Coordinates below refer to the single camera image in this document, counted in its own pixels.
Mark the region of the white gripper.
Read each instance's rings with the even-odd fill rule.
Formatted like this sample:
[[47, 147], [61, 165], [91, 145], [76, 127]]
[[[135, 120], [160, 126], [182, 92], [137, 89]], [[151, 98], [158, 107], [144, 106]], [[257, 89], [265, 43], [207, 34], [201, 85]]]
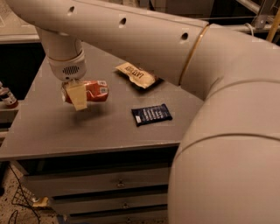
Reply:
[[81, 79], [86, 71], [85, 53], [83, 50], [68, 51], [56, 49], [47, 53], [53, 74], [65, 84], [66, 98], [79, 111], [87, 107], [87, 91]]

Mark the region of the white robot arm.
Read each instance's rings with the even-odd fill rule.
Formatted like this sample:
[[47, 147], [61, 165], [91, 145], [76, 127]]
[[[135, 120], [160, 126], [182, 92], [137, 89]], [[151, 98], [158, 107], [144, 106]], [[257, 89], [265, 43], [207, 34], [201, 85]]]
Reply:
[[170, 224], [280, 224], [280, 48], [189, 17], [101, 0], [6, 0], [199, 97], [173, 160]]

